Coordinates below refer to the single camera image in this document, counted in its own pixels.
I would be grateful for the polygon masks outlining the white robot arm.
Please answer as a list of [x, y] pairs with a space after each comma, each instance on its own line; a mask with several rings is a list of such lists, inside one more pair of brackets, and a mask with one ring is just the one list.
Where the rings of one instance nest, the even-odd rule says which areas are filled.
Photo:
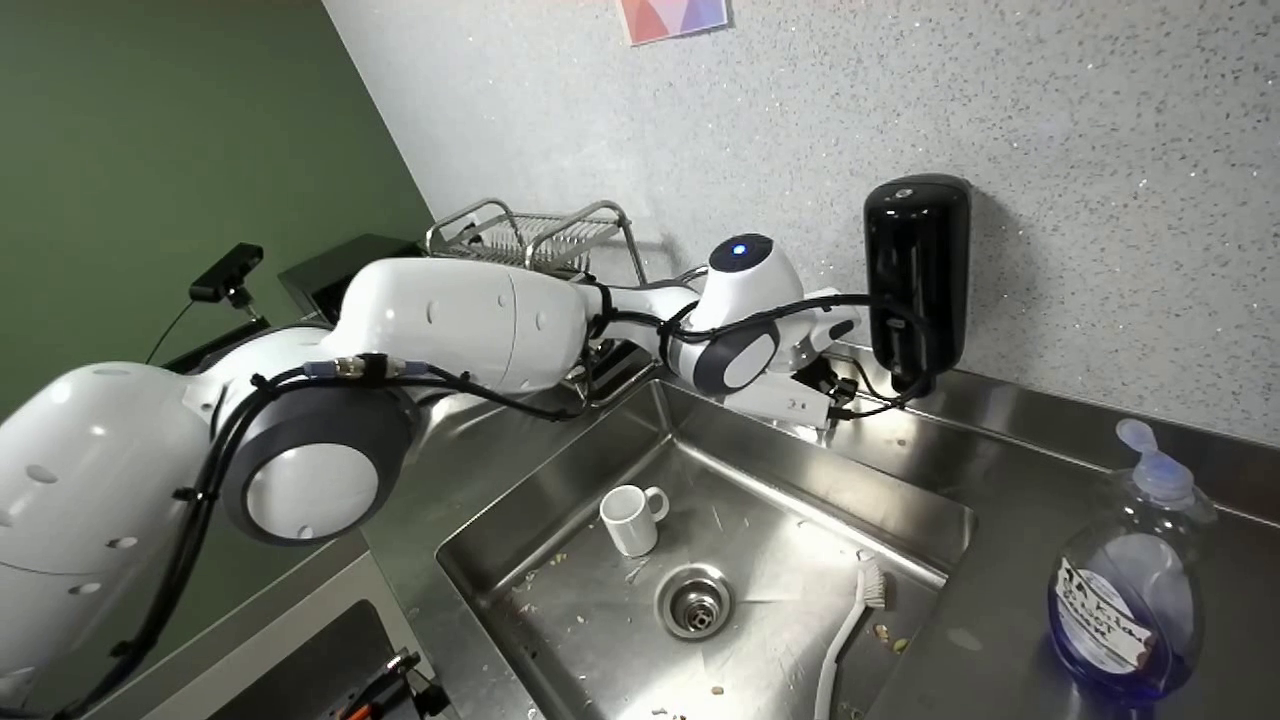
[[70, 367], [0, 425], [0, 712], [42, 720], [42, 675], [159, 566], [142, 625], [64, 712], [107, 701], [155, 646], [211, 514], [322, 543], [386, 498], [430, 399], [535, 411], [595, 340], [639, 349], [742, 417], [819, 429], [834, 399], [798, 367], [855, 304], [804, 288], [758, 233], [719, 238], [694, 283], [386, 257], [350, 276], [326, 326], [255, 334], [202, 373]]

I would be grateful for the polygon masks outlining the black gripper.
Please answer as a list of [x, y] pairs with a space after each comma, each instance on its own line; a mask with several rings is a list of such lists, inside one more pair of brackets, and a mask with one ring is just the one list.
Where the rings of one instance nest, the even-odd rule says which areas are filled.
[[804, 326], [791, 353], [791, 375], [822, 397], [822, 425], [866, 411], [866, 383], [855, 359], [855, 314], [819, 314]]

